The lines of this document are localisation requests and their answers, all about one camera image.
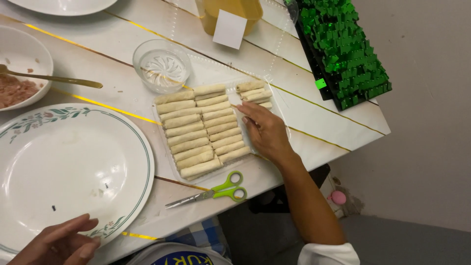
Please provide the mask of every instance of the white table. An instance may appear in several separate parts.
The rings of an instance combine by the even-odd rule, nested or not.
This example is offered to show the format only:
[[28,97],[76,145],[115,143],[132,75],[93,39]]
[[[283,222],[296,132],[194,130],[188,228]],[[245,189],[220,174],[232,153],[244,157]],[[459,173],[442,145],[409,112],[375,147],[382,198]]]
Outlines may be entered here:
[[[187,83],[190,87],[247,75],[268,78],[276,87],[274,96],[291,128],[290,142],[308,170],[390,133],[375,100],[341,113],[331,100],[322,100],[307,70],[310,67],[296,31],[280,19],[286,17],[286,10],[279,3],[260,0],[263,19],[237,51],[211,41],[203,31],[194,0],[172,2],[178,7],[164,0],[119,0],[96,14],[55,17],[0,0],[0,25],[20,29],[43,42],[54,59],[55,75],[104,84],[96,90],[54,83],[43,101],[30,108],[1,112],[0,124],[40,104],[87,101],[125,112],[149,139],[158,179],[146,206],[126,231],[162,238],[235,205],[231,199],[222,198],[165,210],[165,204],[196,194],[197,189],[221,184],[228,172],[197,187],[177,184],[158,135],[162,130],[152,122],[155,94],[144,87],[132,67],[132,53],[144,41],[165,38],[183,45],[194,68]],[[238,170],[244,173],[249,197],[282,184],[276,168],[257,157],[247,159]],[[151,243],[120,235],[98,251],[92,264],[110,263]]]

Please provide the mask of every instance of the bowl of ground meat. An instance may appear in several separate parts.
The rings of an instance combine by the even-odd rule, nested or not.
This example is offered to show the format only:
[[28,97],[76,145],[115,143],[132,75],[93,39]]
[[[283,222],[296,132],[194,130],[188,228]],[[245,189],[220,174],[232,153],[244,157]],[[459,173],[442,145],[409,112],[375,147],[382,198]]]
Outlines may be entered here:
[[[51,54],[39,40],[6,26],[0,26],[0,36],[0,64],[18,73],[52,75],[54,66]],[[0,74],[0,111],[37,102],[46,95],[51,83],[43,79]]]

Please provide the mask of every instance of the yellow container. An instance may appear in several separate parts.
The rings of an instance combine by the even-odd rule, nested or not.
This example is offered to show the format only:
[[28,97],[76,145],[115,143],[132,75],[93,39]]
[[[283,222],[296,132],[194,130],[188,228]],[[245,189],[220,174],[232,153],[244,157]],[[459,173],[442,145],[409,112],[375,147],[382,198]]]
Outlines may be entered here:
[[214,35],[219,9],[247,19],[244,36],[252,31],[253,26],[263,16],[259,0],[203,0],[204,16],[201,18],[204,31]]

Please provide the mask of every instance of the person's hand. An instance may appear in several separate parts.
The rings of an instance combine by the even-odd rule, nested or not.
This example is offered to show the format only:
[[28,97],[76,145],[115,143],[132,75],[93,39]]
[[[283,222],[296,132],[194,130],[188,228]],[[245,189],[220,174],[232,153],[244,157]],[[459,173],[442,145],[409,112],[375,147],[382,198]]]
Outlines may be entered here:
[[250,140],[261,155],[276,166],[296,157],[286,134],[283,120],[268,109],[252,102],[243,102],[237,109],[247,115],[242,118]]
[[90,238],[77,232],[93,229],[98,219],[84,214],[62,224],[42,230],[7,265],[84,265],[100,246],[100,238]]

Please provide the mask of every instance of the spoon handle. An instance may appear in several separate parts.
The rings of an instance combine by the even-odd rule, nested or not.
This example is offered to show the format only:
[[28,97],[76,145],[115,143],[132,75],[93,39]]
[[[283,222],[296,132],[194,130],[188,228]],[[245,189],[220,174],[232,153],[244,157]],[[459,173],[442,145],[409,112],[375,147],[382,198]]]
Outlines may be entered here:
[[84,85],[84,86],[89,86],[89,87],[94,87],[94,88],[102,88],[103,87],[102,83],[89,81],[89,80],[83,80],[83,79],[48,76],[48,75],[30,75],[30,74],[22,74],[22,73],[17,73],[17,72],[12,72],[12,71],[9,71],[8,74],[25,76],[25,77],[32,77],[32,78],[39,78],[39,79],[46,79],[46,80],[52,80],[52,81],[57,81],[57,82],[62,82],[62,83]]

